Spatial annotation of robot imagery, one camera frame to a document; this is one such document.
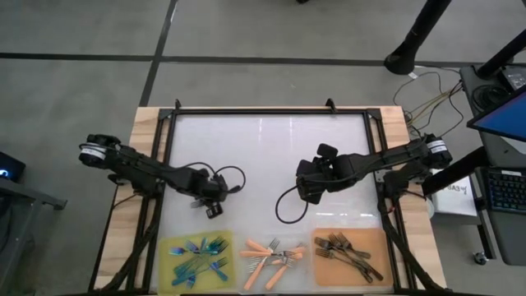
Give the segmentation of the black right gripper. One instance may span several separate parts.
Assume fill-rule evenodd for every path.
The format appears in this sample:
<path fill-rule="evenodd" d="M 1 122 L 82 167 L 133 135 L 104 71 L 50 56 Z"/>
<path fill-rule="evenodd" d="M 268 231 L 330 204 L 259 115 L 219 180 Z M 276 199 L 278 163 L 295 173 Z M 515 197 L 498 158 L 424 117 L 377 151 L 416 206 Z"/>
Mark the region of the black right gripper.
<path fill-rule="evenodd" d="M 312 160 L 301 160 L 296 171 L 298 195 L 318 205 L 324 192 L 339 192 L 357 182 L 358 154 L 341 154 L 325 143 L 317 148 Z"/>

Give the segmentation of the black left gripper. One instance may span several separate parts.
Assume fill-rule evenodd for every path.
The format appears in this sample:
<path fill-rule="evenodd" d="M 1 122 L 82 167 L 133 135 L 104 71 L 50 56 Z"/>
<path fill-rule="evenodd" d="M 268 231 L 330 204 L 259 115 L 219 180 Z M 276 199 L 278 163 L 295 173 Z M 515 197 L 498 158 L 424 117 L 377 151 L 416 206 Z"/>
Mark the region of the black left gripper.
<path fill-rule="evenodd" d="M 205 169 L 183 168 L 177 173 L 176 191 L 193 197 L 191 208 L 205 207 L 209 219 L 222 215 L 221 203 L 226 200 L 228 186 L 221 175 L 212 175 Z"/>

